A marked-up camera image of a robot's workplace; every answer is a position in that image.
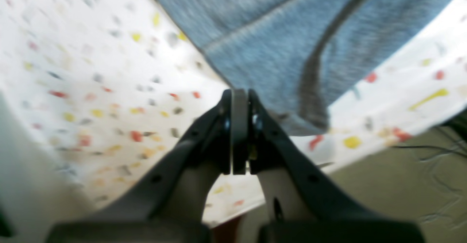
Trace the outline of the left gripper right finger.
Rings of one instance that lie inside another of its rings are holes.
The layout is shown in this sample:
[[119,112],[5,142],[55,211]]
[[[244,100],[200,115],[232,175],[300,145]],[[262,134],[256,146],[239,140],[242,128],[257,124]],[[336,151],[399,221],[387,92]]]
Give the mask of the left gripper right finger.
[[294,145],[253,90],[234,90],[233,172],[256,175],[270,223],[259,243],[423,243],[417,225],[344,193]]

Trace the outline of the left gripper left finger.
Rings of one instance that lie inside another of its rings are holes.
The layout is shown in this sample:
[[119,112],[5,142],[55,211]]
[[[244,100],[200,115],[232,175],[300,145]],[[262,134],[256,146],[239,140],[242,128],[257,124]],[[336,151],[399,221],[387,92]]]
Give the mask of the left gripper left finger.
[[78,221],[55,225],[47,243],[212,243],[207,194],[231,170],[232,91],[200,116],[128,192]]

